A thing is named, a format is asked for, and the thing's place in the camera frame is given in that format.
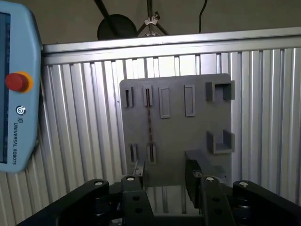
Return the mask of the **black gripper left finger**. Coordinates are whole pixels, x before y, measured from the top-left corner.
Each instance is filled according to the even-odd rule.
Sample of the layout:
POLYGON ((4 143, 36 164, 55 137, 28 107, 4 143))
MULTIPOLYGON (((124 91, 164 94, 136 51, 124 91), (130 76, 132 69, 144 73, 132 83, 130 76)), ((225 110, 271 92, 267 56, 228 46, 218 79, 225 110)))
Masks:
POLYGON ((143 188, 145 161, 133 174, 112 185, 92 179, 20 223, 21 226, 109 226, 121 219, 124 226, 153 226, 154 214, 143 188))

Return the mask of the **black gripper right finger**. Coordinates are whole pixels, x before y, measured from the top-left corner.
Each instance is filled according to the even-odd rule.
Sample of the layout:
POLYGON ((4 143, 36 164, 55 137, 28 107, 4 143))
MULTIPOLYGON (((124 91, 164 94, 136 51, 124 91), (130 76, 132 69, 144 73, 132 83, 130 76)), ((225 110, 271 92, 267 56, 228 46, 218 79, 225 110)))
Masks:
POLYGON ((185 185, 205 226, 299 226, 299 205, 251 181, 227 186, 205 174, 196 160, 186 160, 185 185))

